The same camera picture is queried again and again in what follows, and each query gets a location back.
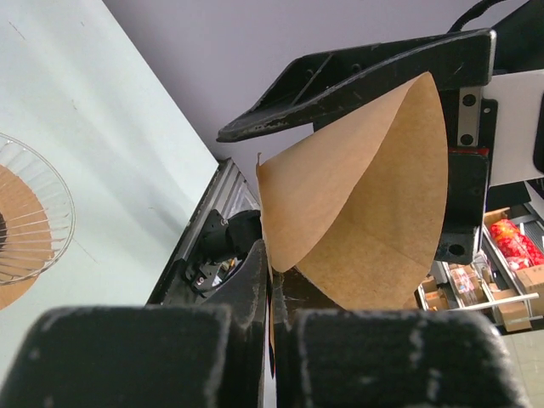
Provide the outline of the clear glass dripper cone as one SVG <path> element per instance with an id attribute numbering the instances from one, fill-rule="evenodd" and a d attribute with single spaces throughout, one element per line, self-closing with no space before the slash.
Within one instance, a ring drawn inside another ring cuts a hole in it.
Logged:
<path id="1" fill-rule="evenodd" d="M 57 170 L 27 144 L 1 135 L 1 284 L 37 277 L 71 243 L 76 210 Z"/>

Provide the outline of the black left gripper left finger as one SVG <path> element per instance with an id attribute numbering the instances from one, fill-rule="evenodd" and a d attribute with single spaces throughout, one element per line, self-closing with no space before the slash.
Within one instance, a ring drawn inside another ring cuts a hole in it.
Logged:
<path id="1" fill-rule="evenodd" d="M 260 407 L 267 256 L 191 306 L 67 307 L 31 326 L 4 407 Z"/>

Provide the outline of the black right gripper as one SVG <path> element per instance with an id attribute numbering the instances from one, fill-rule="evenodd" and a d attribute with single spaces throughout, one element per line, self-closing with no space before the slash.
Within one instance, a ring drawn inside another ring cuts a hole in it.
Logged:
<path id="1" fill-rule="evenodd" d="M 479 87 L 490 82 L 495 45 L 496 33 L 479 29 L 304 55 L 224 125 L 217 141 L 237 143 L 335 121 L 428 72 L 439 91 L 448 141 L 447 202 L 435 259 L 469 264 L 481 248 L 490 187 L 498 103 L 484 98 Z"/>

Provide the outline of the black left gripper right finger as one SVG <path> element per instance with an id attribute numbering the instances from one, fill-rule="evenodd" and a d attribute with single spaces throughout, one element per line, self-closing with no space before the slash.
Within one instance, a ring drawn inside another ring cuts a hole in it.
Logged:
<path id="1" fill-rule="evenodd" d="M 474 312 L 345 311 L 301 274 L 272 280 L 280 407 L 527 407 L 497 329 Z"/>

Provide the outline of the brown paper coffee filter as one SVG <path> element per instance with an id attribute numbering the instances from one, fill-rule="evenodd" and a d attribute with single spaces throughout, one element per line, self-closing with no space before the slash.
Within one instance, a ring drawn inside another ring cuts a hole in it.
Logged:
<path id="1" fill-rule="evenodd" d="M 423 73 L 256 166 L 271 268 L 343 309 L 402 309 L 445 218 L 448 147 Z"/>

